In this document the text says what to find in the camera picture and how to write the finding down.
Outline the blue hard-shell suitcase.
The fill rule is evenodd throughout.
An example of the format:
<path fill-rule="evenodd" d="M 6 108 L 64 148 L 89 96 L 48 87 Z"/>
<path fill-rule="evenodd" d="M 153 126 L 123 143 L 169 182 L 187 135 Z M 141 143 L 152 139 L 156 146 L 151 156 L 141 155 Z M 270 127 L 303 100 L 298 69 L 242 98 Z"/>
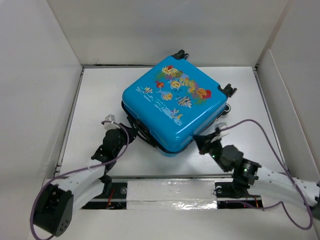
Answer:
<path fill-rule="evenodd" d="M 188 61 L 183 49 L 156 64 L 122 93 L 122 108 L 139 137 L 173 157 L 220 116 L 237 88 L 225 87 Z"/>

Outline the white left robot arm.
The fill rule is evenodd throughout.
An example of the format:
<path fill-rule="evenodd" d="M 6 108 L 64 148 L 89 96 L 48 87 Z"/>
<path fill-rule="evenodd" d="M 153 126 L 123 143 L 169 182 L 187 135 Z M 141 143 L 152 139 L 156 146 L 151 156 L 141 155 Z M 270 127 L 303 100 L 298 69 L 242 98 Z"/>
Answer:
<path fill-rule="evenodd" d="M 121 123 L 112 125 L 84 167 L 50 179 L 37 194 L 29 217 L 30 230 L 36 240 L 39 236 L 35 227 L 49 233 L 49 239 L 59 237 L 69 227 L 75 211 L 96 196 L 104 199 L 111 194 L 112 178 L 107 174 L 138 133 Z"/>

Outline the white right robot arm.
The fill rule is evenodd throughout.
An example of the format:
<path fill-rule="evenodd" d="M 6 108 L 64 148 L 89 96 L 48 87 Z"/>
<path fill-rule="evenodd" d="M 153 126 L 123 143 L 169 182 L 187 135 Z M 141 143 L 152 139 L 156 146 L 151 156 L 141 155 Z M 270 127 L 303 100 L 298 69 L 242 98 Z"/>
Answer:
<path fill-rule="evenodd" d="M 267 196 L 298 208 L 309 207 L 314 219 L 320 218 L 320 184 L 290 178 L 244 158 L 234 145 L 222 146 L 214 134 L 195 135 L 201 155 L 209 154 L 223 172 L 231 172 L 231 182 L 220 182 L 215 193 L 219 198 L 244 199 Z"/>

